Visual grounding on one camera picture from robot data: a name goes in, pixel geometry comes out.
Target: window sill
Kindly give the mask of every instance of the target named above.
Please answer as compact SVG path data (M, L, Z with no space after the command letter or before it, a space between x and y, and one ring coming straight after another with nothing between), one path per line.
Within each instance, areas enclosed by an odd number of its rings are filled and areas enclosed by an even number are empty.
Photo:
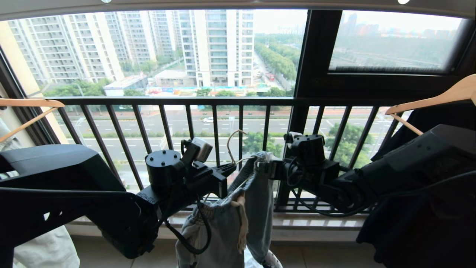
M189 211L181 211L169 218L171 225L180 229ZM273 241L355 241L367 215L330 218L305 213L275 213ZM66 229L76 236L101 236L101 231L85 216L69 224ZM167 228L159 229L158 239L176 239Z

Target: wooden hanger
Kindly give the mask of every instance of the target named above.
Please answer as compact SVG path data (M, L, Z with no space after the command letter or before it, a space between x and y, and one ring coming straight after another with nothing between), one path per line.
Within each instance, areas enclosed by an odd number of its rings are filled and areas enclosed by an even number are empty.
M476 105L476 74L472 74L461 79L452 87L450 87L447 91L443 92L442 94L436 97L395 105L390 107L385 112L385 114L389 114L393 116L393 118L400 121L403 125L408 127L417 135L421 135L423 134L423 132L421 132L419 129L414 127L412 124L403 120L400 116L396 115L396 113L401 113L401 112L405 112L409 110L414 110L418 108L429 107L429 106L434 106L434 105L439 105L444 103L464 101L464 100L472 100L474 105Z
M43 100L43 99L0 99L0 107L2 106L12 106L12 107L52 107L51 109L37 115L35 118L29 120L23 125L17 127L10 133L6 134L0 138L0 143L4 142L6 139L20 132L21 130L27 128L34 122L45 117L47 114L57 110L58 108L64 107L65 105L62 102L55 100Z

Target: white car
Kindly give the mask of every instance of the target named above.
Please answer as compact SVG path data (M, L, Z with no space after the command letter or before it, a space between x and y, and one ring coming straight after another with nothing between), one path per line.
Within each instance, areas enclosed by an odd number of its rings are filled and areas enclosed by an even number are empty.
M213 123L213 116L203 118L204 123Z

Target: low building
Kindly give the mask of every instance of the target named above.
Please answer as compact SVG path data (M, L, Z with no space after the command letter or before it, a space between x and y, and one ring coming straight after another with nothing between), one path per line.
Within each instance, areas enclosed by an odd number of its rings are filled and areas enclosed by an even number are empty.
M155 76L155 83L159 87L189 87L194 86L195 79L190 78L184 71L165 70Z
M106 96L124 96L124 90L127 89L144 91L147 83L147 76L141 73L128 76L120 81L114 81L103 87L103 89Z

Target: sky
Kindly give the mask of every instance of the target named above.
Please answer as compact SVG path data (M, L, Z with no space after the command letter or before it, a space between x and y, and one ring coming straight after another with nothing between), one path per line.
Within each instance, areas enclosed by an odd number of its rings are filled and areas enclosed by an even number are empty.
M343 12L345 21L352 13L357 14L357 24L379 24L380 28L400 28L404 31L422 32L425 29L456 30L460 18L379 11ZM282 28L294 28L306 24L307 10L255 10L256 33L278 33Z

